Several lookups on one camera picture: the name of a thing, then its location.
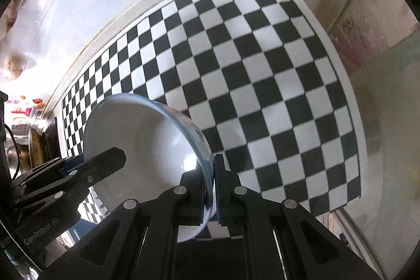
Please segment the fruit sticker on wall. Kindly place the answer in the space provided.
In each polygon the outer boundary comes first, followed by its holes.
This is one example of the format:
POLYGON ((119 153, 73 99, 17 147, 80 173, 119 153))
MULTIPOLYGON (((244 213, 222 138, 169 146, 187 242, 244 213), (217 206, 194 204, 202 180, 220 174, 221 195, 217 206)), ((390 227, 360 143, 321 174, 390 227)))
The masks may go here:
POLYGON ((37 125, 46 103, 41 98, 30 99, 21 95, 8 99, 5 104, 5 122, 14 136, 27 136, 37 125))

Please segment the checkered black white mat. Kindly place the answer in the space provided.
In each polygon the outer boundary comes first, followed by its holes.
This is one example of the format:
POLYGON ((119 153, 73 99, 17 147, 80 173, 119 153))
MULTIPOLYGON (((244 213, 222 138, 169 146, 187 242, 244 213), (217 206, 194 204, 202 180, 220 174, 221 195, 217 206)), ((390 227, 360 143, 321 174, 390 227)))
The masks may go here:
POLYGON ((65 150, 83 150, 106 97, 189 116, 264 198, 313 215, 362 194, 366 144, 348 74, 303 0, 165 0, 108 42, 62 100, 65 150))

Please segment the white bowl blue rim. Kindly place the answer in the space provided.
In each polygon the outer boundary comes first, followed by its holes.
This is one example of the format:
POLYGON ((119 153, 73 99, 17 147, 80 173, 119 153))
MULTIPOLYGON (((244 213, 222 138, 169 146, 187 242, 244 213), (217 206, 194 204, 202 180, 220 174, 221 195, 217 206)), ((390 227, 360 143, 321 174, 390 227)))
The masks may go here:
POLYGON ((192 240, 203 231, 214 212, 214 162, 206 137, 189 117, 136 94, 111 95, 88 117, 84 159, 112 147, 125 152, 125 166, 93 187, 109 211, 128 199, 154 200, 178 186, 186 172, 199 169, 205 189, 203 223, 182 225, 178 240, 192 240))

